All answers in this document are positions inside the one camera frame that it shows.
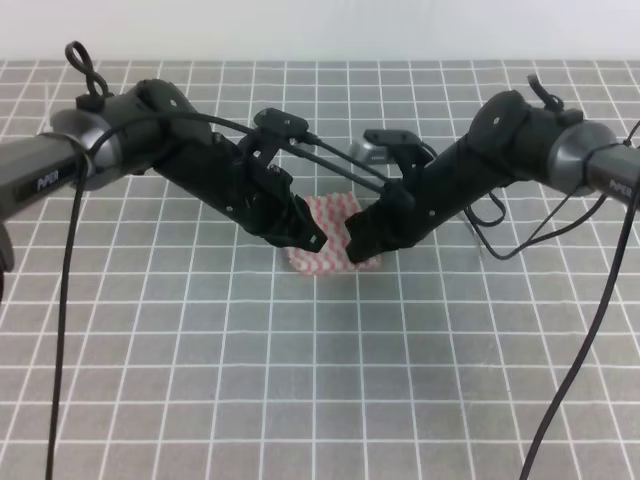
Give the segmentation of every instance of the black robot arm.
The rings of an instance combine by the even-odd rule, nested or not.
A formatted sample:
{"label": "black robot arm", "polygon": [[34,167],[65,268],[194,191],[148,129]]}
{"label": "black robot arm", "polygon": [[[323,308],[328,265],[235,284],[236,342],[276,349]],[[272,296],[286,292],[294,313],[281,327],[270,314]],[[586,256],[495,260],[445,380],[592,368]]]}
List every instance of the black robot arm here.
{"label": "black robot arm", "polygon": [[616,141],[606,126],[564,110],[535,76],[529,78],[545,107],[516,91],[491,98],[469,132],[433,156],[407,132],[370,130],[352,147],[360,160],[395,160],[399,182],[415,203],[389,202],[387,192],[347,220],[349,258],[357,263],[382,252],[410,248],[435,228],[498,187],[537,181],[567,195],[598,190],[629,203],[640,178],[640,153]]}

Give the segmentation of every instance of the black cable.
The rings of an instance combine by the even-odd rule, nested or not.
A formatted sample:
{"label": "black cable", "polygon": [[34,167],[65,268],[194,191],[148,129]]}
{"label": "black cable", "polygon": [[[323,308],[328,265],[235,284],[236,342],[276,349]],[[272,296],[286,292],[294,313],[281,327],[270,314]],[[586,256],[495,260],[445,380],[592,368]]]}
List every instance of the black cable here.
{"label": "black cable", "polygon": [[[73,68],[85,76],[87,91],[90,96],[103,98],[112,96],[105,79],[93,69],[93,61],[84,45],[80,42],[69,43],[64,49],[64,56]],[[96,85],[100,87],[100,93],[96,90]]]}
{"label": "black cable", "polygon": [[481,227],[489,228],[489,227],[497,227],[504,221],[504,219],[507,216],[507,207],[505,206],[504,202],[500,200],[498,197],[496,197],[496,195],[493,192],[489,193],[489,198],[493,201],[494,205],[498,207],[498,210],[500,210],[500,216],[495,220],[482,220],[473,211],[473,206],[469,205],[467,208],[464,209],[464,213],[467,216],[469,223],[471,223],[472,225],[476,224]]}
{"label": "black cable", "polygon": [[433,160],[435,160],[436,158],[438,158],[438,152],[436,152],[436,149],[433,148],[431,145],[429,145],[426,142],[422,142],[422,146],[424,147],[424,149],[429,152],[429,155],[431,155],[431,157],[433,158]]}
{"label": "black cable", "polygon": [[53,377],[53,400],[51,405],[51,423],[49,424],[49,443],[47,445],[47,466],[45,479],[53,479],[53,460],[56,449],[56,433],[58,430],[58,414],[60,412],[60,390],[62,387],[62,365],[64,362],[64,336],[67,323],[67,296],[69,292],[69,272],[71,270],[71,255],[73,253],[73,243],[76,236],[76,228],[80,217],[80,205],[82,204],[82,194],[87,180],[88,165],[83,159],[80,165],[80,176],[76,185],[76,192],[73,197],[71,207],[71,218],[69,220],[69,231],[67,233],[67,243],[64,247],[64,259],[62,261],[62,278],[60,279],[60,303],[58,313],[58,336],[56,344],[56,361]]}
{"label": "black cable", "polygon": [[540,232],[540,230],[542,230],[542,228],[551,220],[551,218],[553,218],[553,216],[558,213],[558,211],[564,206],[564,204],[571,198],[571,195],[567,195],[562,202],[560,202],[558,204],[558,206],[556,208],[553,209],[553,211],[547,215],[547,217],[540,223],[540,225],[538,225],[538,227],[533,231],[533,233],[529,236],[529,238],[527,240],[525,240],[523,243],[521,243],[520,245],[518,245],[516,248],[514,248],[513,250],[511,250],[509,253],[506,254],[500,254],[498,253],[489,243],[489,241],[487,240],[487,237],[484,236],[484,234],[482,233],[482,230],[480,230],[480,228],[478,228],[477,225],[475,225],[471,219],[469,219],[469,217],[467,217],[469,219],[469,223],[471,223],[471,226],[473,227],[473,230],[476,232],[476,234],[478,235],[478,238],[480,238],[480,241],[482,242],[482,244],[485,246],[485,248],[487,249],[487,251],[491,254],[491,256],[493,256],[494,258],[497,258],[498,260],[509,260],[510,258],[515,257],[518,253],[520,253],[522,250],[524,250],[525,248],[531,247],[532,245],[536,245],[538,243],[542,243],[544,241],[550,240],[552,238],[555,237],[559,237],[560,235],[564,235],[565,233],[570,232],[571,230],[579,227],[580,225],[582,225],[584,222],[586,222],[587,220],[589,220],[591,217],[593,217],[593,215],[595,215],[595,213],[600,210],[600,207],[602,207],[602,205],[604,204],[605,200],[608,198],[606,195],[601,195],[598,200],[596,200],[596,203],[593,204],[593,206],[584,214],[582,214],[582,216],[580,216],[577,220],[574,220],[572,223],[570,223],[569,225],[565,225],[562,228],[559,228],[558,230],[554,230],[552,232],[549,233],[545,233],[544,235],[540,235],[539,237],[536,237],[536,234],[538,234],[538,232]]}
{"label": "black cable", "polygon": [[555,416],[558,408],[560,408],[560,404],[564,397],[566,396],[569,388],[573,384],[573,381],[576,379],[578,372],[580,371],[580,367],[584,363],[589,350],[591,349],[591,345],[600,329],[600,325],[602,324],[602,320],[604,319],[604,315],[607,311],[607,307],[609,306],[609,302],[611,301],[611,295],[613,293],[613,288],[616,284],[616,280],[618,278],[618,273],[620,272],[620,266],[622,265],[622,258],[624,257],[624,252],[627,246],[627,241],[629,240],[629,234],[631,232],[631,228],[633,227],[633,217],[635,216],[636,209],[640,205],[640,180],[636,182],[636,185],[633,189],[633,195],[631,197],[631,202],[629,207],[627,208],[627,213],[624,217],[624,222],[622,224],[622,229],[620,231],[620,237],[618,238],[618,245],[616,246],[616,251],[613,256],[613,261],[611,262],[611,268],[609,269],[609,276],[607,277],[607,283],[604,287],[604,291],[602,292],[602,297],[600,298],[600,304],[598,305],[598,310],[596,311],[595,317],[593,318],[593,322],[591,323],[591,327],[587,332],[587,336],[582,342],[582,346],[576,355],[575,360],[571,364],[571,368],[569,372],[567,372],[567,376],[564,378],[558,391],[553,396],[553,400],[549,405],[549,408],[544,414],[542,418],[542,422],[540,422],[540,426],[536,431],[536,434],[533,437],[533,441],[531,442],[531,446],[529,447],[529,451],[527,452],[527,457],[525,458],[524,465],[522,467],[522,471],[520,473],[520,480],[527,480],[529,478],[529,473],[531,472],[531,467],[533,466],[533,462],[536,458],[536,454],[538,453],[538,449],[542,444],[542,439],[544,438],[553,417]]}
{"label": "black cable", "polygon": [[367,165],[366,163],[362,163],[359,160],[356,160],[353,157],[350,157],[349,155],[347,155],[344,152],[341,152],[340,150],[338,150],[335,147],[332,147],[331,145],[329,145],[328,143],[322,141],[320,138],[313,138],[313,140],[311,140],[309,142],[310,145],[317,145],[320,148],[323,148],[324,150],[326,150],[329,153],[333,153],[336,157],[342,158],[343,160],[346,160],[347,162],[349,162],[352,165],[355,165],[356,167],[364,170],[367,173],[370,173],[371,175],[373,175],[374,177],[378,177],[380,180],[382,180],[383,182],[389,182],[390,179],[389,177],[386,177],[385,175],[383,175],[382,173],[378,172],[375,168],[370,167],[369,165]]}
{"label": "black cable", "polygon": [[[107,130],[102,135],[100,135],[100,137],[98,137],[98,139],[94,142],[91,148],[87,151],[87,154],[89,155],[89,157],[93,158],[98,153],[98,150],[100,150],[100,148],[111,137],[113,137],[116,133],[129,128],[132,125],[136,125],[142,122],[154,121],[154,120],[160,121],[160,120],[172,120],[172,119],[173,120],[194,120],[197,122],[213,123],[216,125],[230,128],[232,130],[236,130],[244,134],[255,134],[255,130],[249,127],[245,127],[240,123],[232,122],[231,120],[226,120],[220,117],[215,117],[213,115],[205,115],[204,113],[199,113],[199,112],[152,113],[149,115],[144,115],[142,117],[134,118],[133,120],[129,120],[128,122],[124,122],[115,127],[111,127],[109,130]],[[306,150],[295,147],[285,140],[270,138],[269,141],[277,145],[279,149],[284,150],[285,152],[289,152],[295,155],[296,157],[304,158],[313,163],[316,163],[321,167],[326,168],[327,170],[331,170],[332,172],[337,173],[338,175],[341,175],[345,178],[348,178],[349,180],[354,181],[358,185],[361,185],[366,189],[377,193],[378,195],[382,195],[384,193],[384,190],[381,186],[378,186],[375,183],[370,182],[369,180],[359,177],[358,175],[351,173],[349,170],[345,170],[342,167],[334,165],[333,163],[331,163],[328,160],[325,160],[324,158],[320,158],[317,155],[307,152]]]}

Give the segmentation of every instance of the red and white cloth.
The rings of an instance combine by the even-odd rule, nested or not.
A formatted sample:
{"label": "red and white cloth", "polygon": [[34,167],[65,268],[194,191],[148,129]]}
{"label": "red and white cloth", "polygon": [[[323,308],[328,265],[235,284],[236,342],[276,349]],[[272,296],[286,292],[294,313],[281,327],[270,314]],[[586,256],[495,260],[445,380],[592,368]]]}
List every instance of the red and white cloth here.
{"label": "red and white cloth", "polygon": [[293,268],[305,275],[321,275],[335,272],[354,272],[376,268],[382,263],[377,255],[354,265],[347,257],[346,247],[350,241],[344,222],[361,210],[353,193],[331,193],[325,197],[307,197],[311,215],[316,224],[327,235],[327,243],[318,253],[299,248],[286,248]]}

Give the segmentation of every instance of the table surface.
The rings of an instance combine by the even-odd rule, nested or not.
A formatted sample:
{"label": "table surface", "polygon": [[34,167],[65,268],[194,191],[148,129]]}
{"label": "table surface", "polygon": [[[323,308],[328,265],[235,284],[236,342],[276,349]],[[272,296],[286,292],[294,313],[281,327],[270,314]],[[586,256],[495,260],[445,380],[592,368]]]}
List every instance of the table surface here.
{"label": "table surface", "polygon": [[[640,118],[632,61],[98,65],[115,92],[159,76],[202,112],[248,124],[284,108],[343,149],[387,127],[442,150],[493,94],[534,100],[532,72],[620,137]],[[82,82],[63,62],[0,61],[0,141],[72,108]],[[306,161],[278,162],[300,194],[353,189]],[[17,268],[0,316],[2,480],[44,471],[72,193],[8,222]],[[498,193],[507,221],[488,236],[502,251],[561,199],[532,183]],[[570,200],[551,227],[594,201]],[[477,211],[495,214],[487,201]],[[314,278],[152,172],[91,192],[74,251],[56,478],[515,479],[592,320],[623,213],[608,201],[507,262],[450,221],[378,271]],[[534,478],[640,477],[638,231]]]}

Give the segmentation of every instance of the white wall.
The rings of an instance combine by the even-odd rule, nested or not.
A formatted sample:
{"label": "white wall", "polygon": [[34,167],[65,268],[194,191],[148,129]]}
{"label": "white wall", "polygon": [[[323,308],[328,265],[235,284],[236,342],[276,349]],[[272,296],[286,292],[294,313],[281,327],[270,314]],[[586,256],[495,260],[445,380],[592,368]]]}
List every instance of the white wall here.
{"label": "white wall", "polygon": [[638,0],[0,0],[0,58],[640,58]]}

